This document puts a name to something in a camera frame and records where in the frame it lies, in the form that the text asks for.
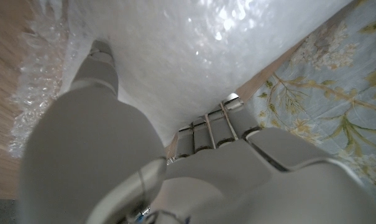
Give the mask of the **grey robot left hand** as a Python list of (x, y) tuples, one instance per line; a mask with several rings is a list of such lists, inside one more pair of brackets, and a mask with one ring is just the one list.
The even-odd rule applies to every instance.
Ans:
[(96, 40), (27, 141), (21, 223), (376, 223), (353, 171), (259, 127), (238, 98), (182, 129), (168, 163), (150, 121), (117, 91), (111, 49)]

